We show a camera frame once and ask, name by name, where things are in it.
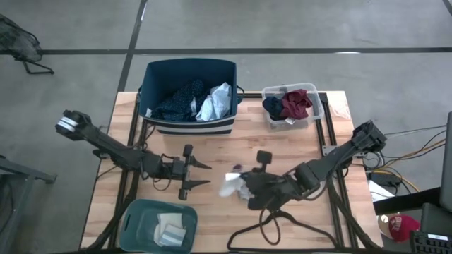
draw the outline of white crumpled cloth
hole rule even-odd
[[[224,82],[210,89],[210,95],[204,100],[201,110],[196,115],[196,121],[212,121],[221,119],[231,107],[231,86]]]

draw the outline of red cap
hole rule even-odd
[[[407,215],[396,215],[389,220],[389,233],[396,242],[403,242],[410,238],[411,231],[419,230],[420,223]]]

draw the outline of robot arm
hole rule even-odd
[[[186,200],[187,193],[192,188],[210,181],[191,181],[189,179],[190,166],[203,169],[211,169],[209,166],[198,162],[191,155],[192,145],[185,145],[183,156],[185,160],[179,157],[168,157],[171,162],[163,162],[163,156],[154,154],[150,151],[142,150],[140,147],[125,146],[114,138],[100,131],[100,129],[91,123],[91,118],[79,111],[65,110],[63,117],[56,124],[57,133],[71,140],[86,140],[91,145],[97,147],[93,154],[99,158],[103,155],[109,155],[115,165],[125,170],[145,172],[154,179],[172,179],[182,181],[182,187],[179,190],[179,199]]]
[[[383,149],[385,141],[383,133],[372,121],[368,121],[353,130],[351,140],[325,157],[303,162],[282,176],[266,173],[265,164],[261,169],[243,173],[241,177],[246,187],[254,194],[248,201],[248,208],[274,212],[291,199],[303,200],[319,188],[321,181],[331,177],[334,171],[350,165],[353,155],[379,151]],[[259,157],[267,157],[267,163],[271,161],[271,153],[260,151],[258,161],[262,162],[265,159]]]

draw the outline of maroon cloth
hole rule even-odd
[[[282,105],[284,109],[280,116],[304,119],[309,116],[306,108],[311,107],[312,102],[308,98],[306,90],[300,89],[285,94],[282,97]]]

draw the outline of teal basket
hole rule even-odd
[[[154,230],[159,224],[157,214],[182,214],[182,225],[186,229],[180,247],[162,246],[154,242]],[[147,252],[152,254],[190,253],[196,234],[198,215],[195,209],[186,206],[155,200],[135,200],[127,208],[121,227],[119,246],[128,252]]]

